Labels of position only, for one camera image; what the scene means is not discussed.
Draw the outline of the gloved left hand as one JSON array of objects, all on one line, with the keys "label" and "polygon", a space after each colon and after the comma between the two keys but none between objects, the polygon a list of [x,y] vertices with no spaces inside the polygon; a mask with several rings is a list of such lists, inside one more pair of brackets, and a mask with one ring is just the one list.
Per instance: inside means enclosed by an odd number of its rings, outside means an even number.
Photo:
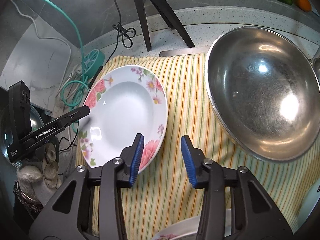
[{"label": "gloved left hand", "polygon": [[62,182],[57,174],[59,166],[54,144],[45,144],[42,149],[42,160],[33,158],[23,161],[17,169],[17,179],[18,188],[25,200],[45,206]]}]

